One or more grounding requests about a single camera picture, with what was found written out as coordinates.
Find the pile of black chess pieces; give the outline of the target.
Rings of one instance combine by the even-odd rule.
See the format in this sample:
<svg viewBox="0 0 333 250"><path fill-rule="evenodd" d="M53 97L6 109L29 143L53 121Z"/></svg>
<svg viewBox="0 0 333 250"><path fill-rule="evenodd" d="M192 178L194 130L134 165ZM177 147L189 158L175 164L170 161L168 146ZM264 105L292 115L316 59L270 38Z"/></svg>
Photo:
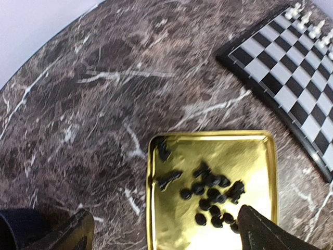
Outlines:
<svg viewBox="0 0 333 250"><path fill-rule="evenodd" d="M163 136L153 139L153 148L157 149L160 160L164 163L171 155L171 151L167 148L167 140ZM155 182L161 191L165 191L168 184L180 179L183 172L181 170L170 170L161 177L157 177ZM238 205L241 195L245 194L245 185L241 180L237 180L232 186L230 179L223 174L214 174L208 163L202 160L193 173L195 179L201 178L200 181L195 181L190 187L180 189L181 199L188 201L193 195L200 196L199 209L208 211L211 215L211 224L215 228L222 228L223 223L230 226L230 229L240 234L238 230L238 221L228 212L221 212L216 204L224 204L227 199ZM216 187L228 188L225 193L221 193ZM195 214L195 222L199 226L207 224L207 218L203 213Z"/></svg>

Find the gold square tray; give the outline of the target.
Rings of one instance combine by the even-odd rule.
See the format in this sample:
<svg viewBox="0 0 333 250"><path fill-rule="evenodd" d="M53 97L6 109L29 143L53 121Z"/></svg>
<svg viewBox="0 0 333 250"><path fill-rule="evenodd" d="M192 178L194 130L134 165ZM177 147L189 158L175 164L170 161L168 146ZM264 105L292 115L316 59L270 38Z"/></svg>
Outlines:
<svg viewBox="0 0 333 250"><path fill-rule="evenodd" d="M278 223L274 139L251 130L156 135L146 191L149 249L241 249L241 206Z"/></svg>

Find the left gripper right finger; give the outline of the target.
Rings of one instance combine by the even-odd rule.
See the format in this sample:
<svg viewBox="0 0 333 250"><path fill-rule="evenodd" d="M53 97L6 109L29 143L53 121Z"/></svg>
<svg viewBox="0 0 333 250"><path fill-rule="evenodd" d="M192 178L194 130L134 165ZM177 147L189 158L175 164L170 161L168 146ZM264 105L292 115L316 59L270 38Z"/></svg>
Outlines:
<svg viewBox="0 0 333 250"><path fill-rule="evenodd" d="M238 213L238 230L243 249L317 249L261 215L253 207L242 205Z"/></svg>

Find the white chess pieces row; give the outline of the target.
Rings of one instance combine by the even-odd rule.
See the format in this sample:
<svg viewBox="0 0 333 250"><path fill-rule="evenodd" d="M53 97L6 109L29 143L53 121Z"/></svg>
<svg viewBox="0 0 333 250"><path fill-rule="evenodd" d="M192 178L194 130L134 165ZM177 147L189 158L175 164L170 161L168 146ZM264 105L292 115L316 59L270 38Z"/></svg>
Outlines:
<svg viewBox="0 0 333 250"><path fill-rule="evenodd" d="M313 54L318 52L317 57L323 60L325 57L332 61L332 29L324 34L322 28L325 24L325 19L318 24L310 23L311 11L302 13L304 7L300 3L296 3L292 7L288 7L283 14L283 20L290 22L288 29L292 28L300 33L299 43L307 50L312 50Z"/></svg>

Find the black silver chess board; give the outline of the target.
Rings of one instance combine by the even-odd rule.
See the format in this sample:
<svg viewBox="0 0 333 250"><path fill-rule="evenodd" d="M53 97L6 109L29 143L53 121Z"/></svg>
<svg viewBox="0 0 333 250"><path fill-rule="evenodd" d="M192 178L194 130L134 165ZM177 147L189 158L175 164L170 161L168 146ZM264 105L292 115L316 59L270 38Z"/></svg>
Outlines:
<svg viewBox="0 0 333 250"><path fill-rule="evenodd" d="M300 141L332 181L332 61L320 60L288 29L281 5L216 52L216 60L250 88Z"/></svg>

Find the dark blue mug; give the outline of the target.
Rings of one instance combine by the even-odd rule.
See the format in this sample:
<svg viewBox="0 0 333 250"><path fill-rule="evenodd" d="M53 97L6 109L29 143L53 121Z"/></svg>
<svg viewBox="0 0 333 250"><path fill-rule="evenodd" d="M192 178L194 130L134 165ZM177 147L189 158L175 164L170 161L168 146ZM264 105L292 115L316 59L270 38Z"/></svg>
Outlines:
<svg viewBox="0 0 333 250"><path fill-rule="evenodd" d="M1 249L23 249L33 242L38 218L30 209L1 210Z"/></svg>

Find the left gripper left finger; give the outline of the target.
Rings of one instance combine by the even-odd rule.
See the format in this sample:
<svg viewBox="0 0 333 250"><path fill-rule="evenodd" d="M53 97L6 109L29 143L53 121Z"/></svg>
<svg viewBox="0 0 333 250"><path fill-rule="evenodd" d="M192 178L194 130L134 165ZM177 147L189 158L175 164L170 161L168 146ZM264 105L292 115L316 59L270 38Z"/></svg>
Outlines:
<svg viewBox="0 0 333 250"><path fill-rule="evenodd" d="M80 209L61 226L25 249L92 249L94 217Z"/></svg>

